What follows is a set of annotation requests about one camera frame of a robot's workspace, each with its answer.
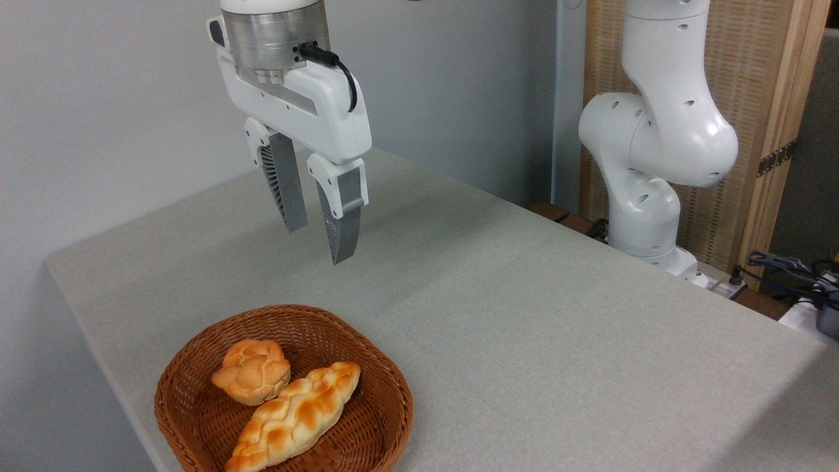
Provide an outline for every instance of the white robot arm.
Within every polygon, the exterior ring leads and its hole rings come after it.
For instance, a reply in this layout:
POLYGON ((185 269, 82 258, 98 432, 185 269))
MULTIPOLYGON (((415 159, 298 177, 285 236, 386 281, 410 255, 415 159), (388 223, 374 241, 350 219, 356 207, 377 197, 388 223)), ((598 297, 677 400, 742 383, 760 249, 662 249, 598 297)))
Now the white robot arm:
POLYGON ((286 227, 307 223, 293 141, 314 151, 333 264, 356 248, 369 203, 364 162, 373 141, 361 87, 329 48, 323 0, 221 0, 207 22, 227 92, 249 118, 253 162, 263 168, 286 227))
POLYGON ((705 77, 710 0, 627 0, 623 69, 642 96, 604 93, 580 119, 580 138, 609 196, 609 244, 704 285, 676 247, 679 198, 667 181, 712 186, 734 166, 737 135, 705 77))

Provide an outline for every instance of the cable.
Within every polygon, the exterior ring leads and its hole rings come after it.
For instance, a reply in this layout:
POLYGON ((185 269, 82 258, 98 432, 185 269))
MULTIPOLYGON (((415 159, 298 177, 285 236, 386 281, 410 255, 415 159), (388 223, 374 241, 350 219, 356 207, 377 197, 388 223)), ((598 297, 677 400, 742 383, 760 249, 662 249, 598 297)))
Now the cable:
POLYGON ((801 296, 801 297, 804 297, 804 298, 809 298, 814 302, 819 302, 822 305, 827 305, 827 306, 833 308, 834 310, 839 310, 839 304, 836 304, 834 302, 834 300, 831 299, 830 295, 825 295, 824 287, 817 286, 817 287, 813 287, 812 289, 810 289, 808 291, 797 290, 795 288, 782 286, 782 285, 779 285, 775 282, 769 281, 766 278, 761 277, 760 275, 754 274, 753 272, 751 272, 749 270, 746 270, 746 268, 742 267, 741 265, 735 265, 734 267, 735 267, 735 269, 739 270, 743 274, 748 275, 749 277, 752 277, 753 279, 755 279, 757 281, 761 281, 762 283, 764 283, 768 286, 771 286, 774 289, 777 289, 777 290, 780 290, 780 291, 785 291, 787 293, 797 295, 797 296, 801 296))
POLYGON ((343 62, 338 61, 338 67, 340 67, 341 70, 344 71, 344 75, 347 76, 347 82, 350 84, 350 113, 352 113, 352 110, 355 110, 356 105, 358 104, 358 90, 356 89, 356 80, 352 78, 350 70, 347 69, 346 66, 344 66, 343 62))
POLYGON ((344 75, 347 76, 347 83, 350 86, 350 109, 349 113, 352 113, 353 110, 356 109, 356 105, 358 104, 358 89, 356 88, 356 80, 352 77, 350 70, 344 66, 344 63, 341 62, 341 58, 338 57, 332 51, 323 50, 317 45, 303 43, 302 45, 295 48, 295 52, 300 52, 300 55, 303 56, 306 60, 313 60, 322 66, 327 67, 337 67, 344 72, 344 75))

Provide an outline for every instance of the bread loaf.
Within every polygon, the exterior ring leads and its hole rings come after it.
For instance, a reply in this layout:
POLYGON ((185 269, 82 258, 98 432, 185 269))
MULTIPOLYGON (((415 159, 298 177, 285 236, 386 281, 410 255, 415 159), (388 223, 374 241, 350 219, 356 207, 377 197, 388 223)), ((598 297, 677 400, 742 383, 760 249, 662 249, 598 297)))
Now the bread loaf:
POLYGON ((291 379, 291 364, 274 341, 245 339, 234 344, 212 383, 239 403, 260 405, 276 397, 291 379))
POLYGON ((253 413, 225 471, 257 472, 314 446, 341 417, 360 374, 355 362, 336 362, 291 382, 253 413))

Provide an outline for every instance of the white wall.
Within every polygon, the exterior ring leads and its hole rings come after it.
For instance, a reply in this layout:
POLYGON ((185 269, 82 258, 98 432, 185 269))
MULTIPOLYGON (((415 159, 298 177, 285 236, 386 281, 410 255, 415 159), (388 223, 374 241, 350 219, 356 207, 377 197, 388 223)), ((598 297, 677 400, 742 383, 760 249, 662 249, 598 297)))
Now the white wall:
MULTIPOLYGON (((376 145, 516 202, 547 194, 554 4, 327 7, 376 145)), ((3 472, 151 468, 43 262, 252 169, 203 31, 216 13, 215 0, 0 6, 3 472)))

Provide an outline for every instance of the wicker basket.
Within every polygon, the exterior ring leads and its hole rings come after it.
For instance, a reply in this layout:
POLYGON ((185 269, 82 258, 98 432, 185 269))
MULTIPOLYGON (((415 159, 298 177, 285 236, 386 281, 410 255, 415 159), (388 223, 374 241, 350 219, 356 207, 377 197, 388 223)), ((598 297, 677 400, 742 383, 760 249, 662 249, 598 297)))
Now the wicker basket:
POLYGON ((218 322, 195 336, 160 376, 154 415, 184 470, 219 471, 255 406, 235 402, 210 381, 227 350, 246 338, 273 339, 291 378, 339 360, 362 375, 341 419, 305 453, 266 470, 392 470, 408 442, 414 402, 399 368, 339 317, 300 305, 264 307, 218 322))

